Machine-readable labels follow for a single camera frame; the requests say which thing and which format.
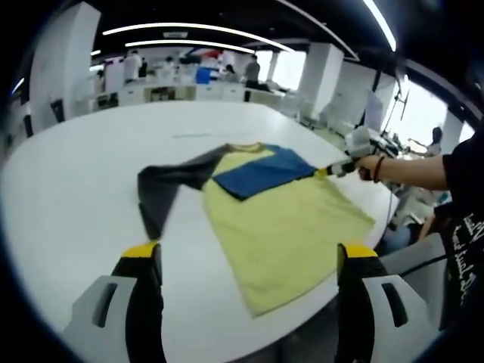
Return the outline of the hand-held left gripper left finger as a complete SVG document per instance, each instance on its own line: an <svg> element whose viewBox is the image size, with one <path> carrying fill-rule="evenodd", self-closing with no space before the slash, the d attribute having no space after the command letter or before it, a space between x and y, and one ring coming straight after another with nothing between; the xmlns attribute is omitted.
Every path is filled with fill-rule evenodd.
<svg viewBox="0 0 484 363"><path fill-rule="evenodd" d="M83 362L165 362L160 243L132 247L74 302L62 340Z"/></svg>

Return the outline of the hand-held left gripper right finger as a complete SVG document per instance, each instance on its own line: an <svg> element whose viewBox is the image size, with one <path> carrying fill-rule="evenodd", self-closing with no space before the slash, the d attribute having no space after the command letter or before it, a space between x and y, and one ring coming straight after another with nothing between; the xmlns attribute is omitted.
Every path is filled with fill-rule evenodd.
<svg viewBox="0 0 484 363"><path fill-rule="evenodd" d="M361 244L337 247L337 362L413 362L439 331L427 305Z"/></svg>

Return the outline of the person's right hand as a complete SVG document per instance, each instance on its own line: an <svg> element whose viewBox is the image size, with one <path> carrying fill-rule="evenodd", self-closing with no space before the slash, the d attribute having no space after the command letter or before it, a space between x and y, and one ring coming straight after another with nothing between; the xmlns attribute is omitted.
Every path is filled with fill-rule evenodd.
<svg viewBox="0 0 484 363"><path fill-rule="evenodd" d="M358 170L358 175L362 181L377 182L377 170L380 168L384 157L377 155L369 155L357 160L355 167Z"/></svg>

